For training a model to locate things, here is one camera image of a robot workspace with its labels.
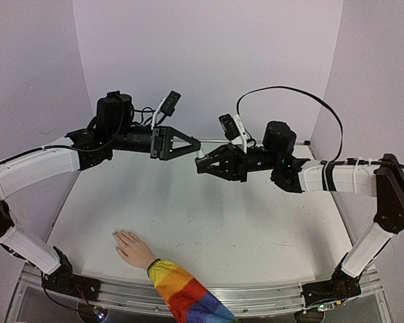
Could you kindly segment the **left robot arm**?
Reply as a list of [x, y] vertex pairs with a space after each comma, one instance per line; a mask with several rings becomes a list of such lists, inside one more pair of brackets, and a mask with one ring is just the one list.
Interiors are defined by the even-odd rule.
[[89, 125], [67, 133], [53, 143], [0, 160], [0, 245], [30, 262], [61, 293], [77, 289], [77, 278], [67, 257], [38, 236], [24, 230], [12, 218], [6, 202], [14, 193], [49, 178], [81, 172], [113, 157], [115, 150], [146, 153], [168, 161], [190, 153], [202, 155], [201, 143], [175, 128], [163, 127], [172, 116], [180, 94], [170, 92], [160, 101], [147, 122], [134, 120], [137, 110], [130, 95], [109, 92], [98, 100], [97, 113]]

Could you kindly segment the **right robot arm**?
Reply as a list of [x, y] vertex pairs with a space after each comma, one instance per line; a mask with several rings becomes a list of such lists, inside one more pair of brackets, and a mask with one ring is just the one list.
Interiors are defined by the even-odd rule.
[[271, 181], [285, 192], [350, 192], [376, 198], [372, 224], [339, 265], [344, 275], [360, 276], [390, 239], [404, 230], [404, 167], [393, 154], [379, 160], [297, 158], [293, 155], [296, 134], [284, 122], [267, 124], [260, 147], [247, 147], [240, 121], [229, 116], [222, 127], [230, 142], [198, 155], [200, 174], [246, 182], [248, 173], [269, 170]]

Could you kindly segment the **rainbow sleeve forearm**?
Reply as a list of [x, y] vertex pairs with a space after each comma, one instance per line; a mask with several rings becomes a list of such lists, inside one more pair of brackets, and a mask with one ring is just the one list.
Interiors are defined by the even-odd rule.
[[238, 322], [229, 309], [177, 264], [156, 259], [147, 269], [156, 291], [177, 322]]

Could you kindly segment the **mannequin hand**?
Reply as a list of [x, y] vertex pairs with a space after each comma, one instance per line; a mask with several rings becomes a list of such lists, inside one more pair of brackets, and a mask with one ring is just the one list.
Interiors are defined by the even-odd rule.
[[116, 251], [129, 265], [147, 270], [157, 259], [149, 246], [130, 231], [116, 231], [112, 234]]

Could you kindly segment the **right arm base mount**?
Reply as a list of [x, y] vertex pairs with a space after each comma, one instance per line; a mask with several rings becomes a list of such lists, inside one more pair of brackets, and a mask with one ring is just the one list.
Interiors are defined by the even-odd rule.
[[306, 283], [302, 286], [301, 296], [304, 297], [304, 309], [319, 307], [328, 303], [345, 301], [361, 294], [360, 279], [363, 272], [352, 277], [337, 265], [331, 278], [325, 281]]

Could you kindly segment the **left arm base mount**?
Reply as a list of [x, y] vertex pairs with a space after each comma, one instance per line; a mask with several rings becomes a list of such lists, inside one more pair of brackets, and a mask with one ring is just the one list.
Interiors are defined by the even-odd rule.
[[86, 301], [96, 301], [100, 293], [101, 282], [87, 276], [76, 275], [68, 258], [56, 249], [59, 255], [59, 267], [42, 278], [42, 286], [48, 291], [78, 297]]

